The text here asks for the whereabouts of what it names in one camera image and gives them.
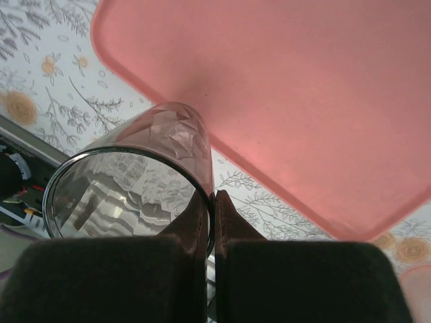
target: wallpaper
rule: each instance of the wallpaper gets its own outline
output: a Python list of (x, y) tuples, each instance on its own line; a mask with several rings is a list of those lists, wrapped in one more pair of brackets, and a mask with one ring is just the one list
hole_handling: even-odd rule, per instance
[[(0, 113), (72, 155), (152, 103), (97, 59), (94, 0), (0, 0)], [(213, 151), (215, 188), (274, 240), (329, 240), (325, 232)], [(398, 273), (431, 260), (431, 204), (374, 243)]]

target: dark foam pad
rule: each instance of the dark foam pad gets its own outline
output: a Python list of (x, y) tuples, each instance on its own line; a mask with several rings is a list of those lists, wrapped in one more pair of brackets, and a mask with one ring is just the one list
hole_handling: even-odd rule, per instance
[(228, 243), (224, 322), (413, 322), (391, 263), (374, 246)]
[(169, 235), (38, 242), (8, 281), (0, 322), (177, 322), (190, 316), (184, 265)]

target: clear glass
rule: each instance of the clear glass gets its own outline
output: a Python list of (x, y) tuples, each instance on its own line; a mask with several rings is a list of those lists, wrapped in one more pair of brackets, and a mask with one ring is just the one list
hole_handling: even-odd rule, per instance
[(211, 211), (211, 149), (201, 117), (160, 104), (68, 159), (51, 178), (43, 213), (54, 238), (161, 232), (200, 194)]

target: orange flower pattern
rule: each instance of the orange flower pattern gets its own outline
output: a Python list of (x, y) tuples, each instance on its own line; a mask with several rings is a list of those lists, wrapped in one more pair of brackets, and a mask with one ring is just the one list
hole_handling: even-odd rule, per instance
[(7, 113), (16, 123), (28, 126), (36, 122), (36, 105), (26, 94), (9, 92), (5, 98), (5, 105)]
[(380, 249), (391, 249), (395, 246), (395, 237), (389, 232), (383, 234), (372, 242), (376, 247)]
[(54, 86), (54, 78), (57, 75), (63, 76), (63, 72), (56, 66), (56, 62), (60, 60), (61, 54), (51, 54), (45, 57), (42, 63), (42, 71), (45, 77), (49, 77), (51, 85)]
[(401, 262), (413, 263), (427, 259), (430, 255), (430, 244), (422, 238), (406, 238), (395, 251), (395, 258)]

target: pink lid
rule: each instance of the pink lid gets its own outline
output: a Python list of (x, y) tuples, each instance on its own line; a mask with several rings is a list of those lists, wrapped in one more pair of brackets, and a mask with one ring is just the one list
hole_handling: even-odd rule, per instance
[(371, 240), (431, 197), (429, 0), (102, 0), (91, 35), (336, 238)]

